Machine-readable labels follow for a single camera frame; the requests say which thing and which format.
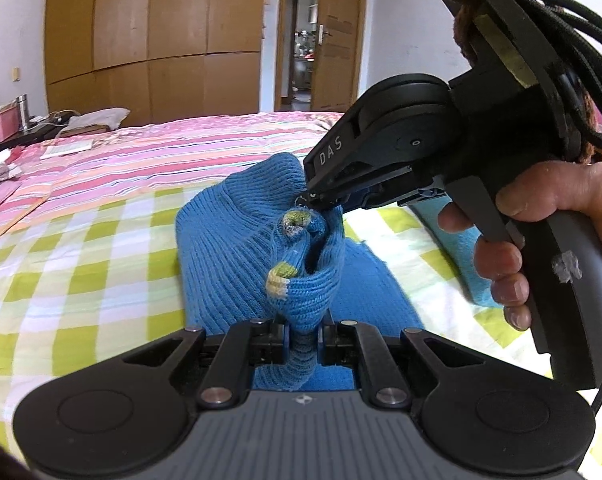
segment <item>hand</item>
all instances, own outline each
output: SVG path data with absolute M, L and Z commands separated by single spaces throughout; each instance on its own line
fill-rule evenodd
M 556 210 L 580 211 L 592 219 L 602 241 L 602 162 L 580 166 L 568 162 L 541 162 L 505 186 L 496 197 L 498 209 L 523 222 L 547 218 Z M 449 233 L 472 226 L 470 219 L 454 203 L 438 215 L 438 225 Z M 474 248 L 474 266 L 479 276 L 492 280 L 492 297 L 505 306 L 508 323 L 517 330 L 531 324 L 525 303 L 530 292 L 521 274 L 522 258 L 510 243 L 490 243 L 479 237 Z

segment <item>open door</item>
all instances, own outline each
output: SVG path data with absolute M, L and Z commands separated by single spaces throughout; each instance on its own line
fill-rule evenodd
M 362 0 L 319 0 L 312 110 L 345 112 L 356 94 L 357 27 L 362 5 Z

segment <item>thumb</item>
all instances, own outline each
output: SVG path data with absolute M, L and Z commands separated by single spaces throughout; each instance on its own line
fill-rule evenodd
M 498 192 L 496 205 L 523 222 L 543 220 L 556 210 L 579 211 L 591 218 L 602 242 L 602 162 L 535 164 Z

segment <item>blue fabric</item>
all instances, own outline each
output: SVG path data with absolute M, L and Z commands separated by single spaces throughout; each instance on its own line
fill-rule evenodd
M 490 291 L 492 282 L 483 279 L 474 269 L 474 245 L 481 235 L 479 230 L 471 227 L 462 233 L 450 234 L 438 226 L 436 217 L 449 202 L 451 200 L 447 196 L 441 196 L 417 202 L 411 206 L 411 209 L 458 267 L 472 301 L 480 306 L 501 306 L 492 299 Z
M 254 387 L 350 389 L 350 370 L 316 364 L 315 328 L 326 309 L 384 335 L 422 324 L 385 264 L 345 238 L 340 208 L 319 214 L 294 205 L 304 189 L 299 161 L 282 153 L 183 206 L 175 224 L 186 320 L 223 333 L 281 313 L 292 329 L 288 362 L 259 367 Z

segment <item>doorway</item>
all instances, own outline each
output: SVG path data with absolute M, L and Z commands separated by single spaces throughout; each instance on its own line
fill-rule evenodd
M 280 0 L 276 111 L 345 111 L 356 100 L 366 0 Z

